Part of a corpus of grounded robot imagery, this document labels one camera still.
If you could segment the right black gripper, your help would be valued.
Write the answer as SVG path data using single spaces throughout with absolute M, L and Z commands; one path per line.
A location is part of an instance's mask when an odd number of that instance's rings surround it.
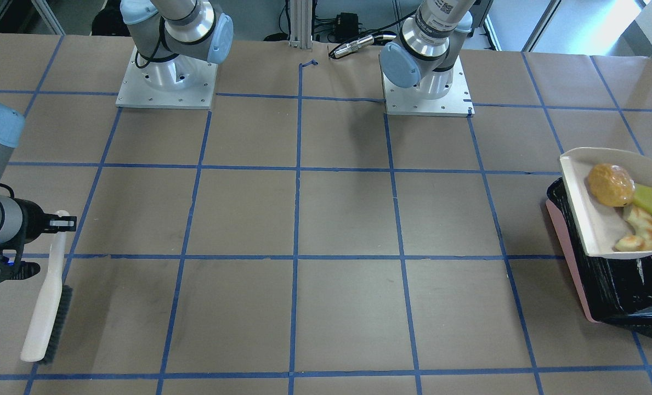
M 77 217 L 52 217 L 29 200 L 0 199 L 0 283 L 37 275 L 40 265 L 22 260 L 24 245 L 50 231 L 76 231 L 77 223 Z

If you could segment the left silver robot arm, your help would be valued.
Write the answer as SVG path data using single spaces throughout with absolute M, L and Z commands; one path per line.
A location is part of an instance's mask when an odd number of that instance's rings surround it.
M 380 53 L 384 76 L 399 88 L 412 88 L 426 99 L 450 90 L 453 68 L 464 40 L 473 30 L 473 1 L 424 1 L 404 20 L 396 38 Z

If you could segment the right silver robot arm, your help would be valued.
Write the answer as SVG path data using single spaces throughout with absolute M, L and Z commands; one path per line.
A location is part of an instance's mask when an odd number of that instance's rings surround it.
M 171 106 L 208 107 L 216 67 L 235 38 L 235 24 L 211 1 L 118 1 L 118 18 L 134 40 L 117 103 L 142 108 L 141 100 L 166 97 Z M 23 258 L 25 245 L 44 234 L 77 230 L 77 217 L 46 213 L 2 182 L 24 130 L 24 116 L 0 103 L 0 283 L 26 280 L 40 265 Z

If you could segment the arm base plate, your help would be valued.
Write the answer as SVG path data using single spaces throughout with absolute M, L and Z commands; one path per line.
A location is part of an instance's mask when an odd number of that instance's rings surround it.
M 210 110 L 219 65 L 179 55 L 150 63 L 133 48 L 118 90 L 120 108 Z
M 432 72 L 411 88 L 394 85 L 382 76 L 386 113 L 389 115 L 472 117 L 473 100 L 461 58 L 451 70 Z

